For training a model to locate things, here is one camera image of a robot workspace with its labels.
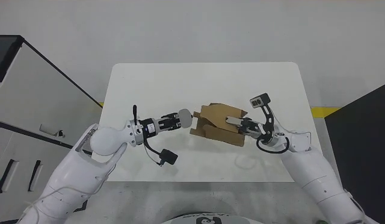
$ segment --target yellow floor line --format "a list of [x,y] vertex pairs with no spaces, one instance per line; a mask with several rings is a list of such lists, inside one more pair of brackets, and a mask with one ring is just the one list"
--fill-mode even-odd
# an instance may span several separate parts
[[313,118],[324,118],[331,113],[339,110],[339,107],[311,107]]

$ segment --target cardboard box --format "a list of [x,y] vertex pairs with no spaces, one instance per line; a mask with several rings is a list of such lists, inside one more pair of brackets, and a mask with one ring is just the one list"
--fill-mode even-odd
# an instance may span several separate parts
[[198,122],[196,129],[190,129],[190,134],[242,147],[245,144],[245,136],[238,133],[236,126],[226,123],[226,117],[242,118],[246,114],[246,111],[226,104],[202,105],[200,113],[193,114],[198,118]]

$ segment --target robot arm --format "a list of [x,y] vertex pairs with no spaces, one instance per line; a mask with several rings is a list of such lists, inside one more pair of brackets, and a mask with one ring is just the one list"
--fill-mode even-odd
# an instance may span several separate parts
[[[279,154],[293,180],[316,202],[330,223],[376,223],[365,217],[355,205],[353,197],[342,188],[329,162],[310,145],[308,135],[287,131],[274,124],[274,114],[268,106],[270,98],[266,93],[250,102],[254,108],[262,108],[266,124],[230,116],[226,122],[236,125],[241,133],[256,139],[259,149]],[[266,150],[260,144],[275,151]]]
[[[192,119],[188,110],[180,110],[160,119],[137,120],[134,106],[134,120],[128,121],[120,131],[92,125],[58,165],[43,194],[25,210],[18,223],[64,223],[75,209],[100,190],[128,145],[145,145],[159,155],[159,166],[174,164],[176,154],[166,149],[159,153],[150,147],[147,139],[163,131],[188,128]],[[88,142],[95,153],[112,155],[111,158],[100,163],[86,155],[82,148]]]

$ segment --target black panel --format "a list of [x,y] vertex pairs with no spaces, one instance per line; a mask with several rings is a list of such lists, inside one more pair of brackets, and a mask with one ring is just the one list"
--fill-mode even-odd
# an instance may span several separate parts
[[325,118],[342,185],[385,223],[385,86]]
[[0,36],[0,82],[7,74],[8,68],[22,46],[21,36]]

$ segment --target black cable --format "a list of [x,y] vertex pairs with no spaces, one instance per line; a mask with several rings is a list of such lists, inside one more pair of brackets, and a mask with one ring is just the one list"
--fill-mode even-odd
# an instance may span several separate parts
[[286,151],[288,151],[289,147],[290,147],[290,141],[287,137],[285,137],[286,139],[286,147],[285,149],[281,150],[281,151],[268,151],[267,149],[264,149],[262,148],[260,145],[259,145],[259,140],[260,138],[257,138],[257,147],[258,149],[262,150],[263,152],[266,152],[266,153],[269,153],[269,154],[282,154],[282,153],[285,153]]
[[147,142],[147,140],[143,141],[143,144],[144,146],[151,152],[157,154],[157,155],[160,155],[161,153],[159,153],[158,151],[154,150],[153,148],[151,148],[151,146],[149,145],[149,142]]

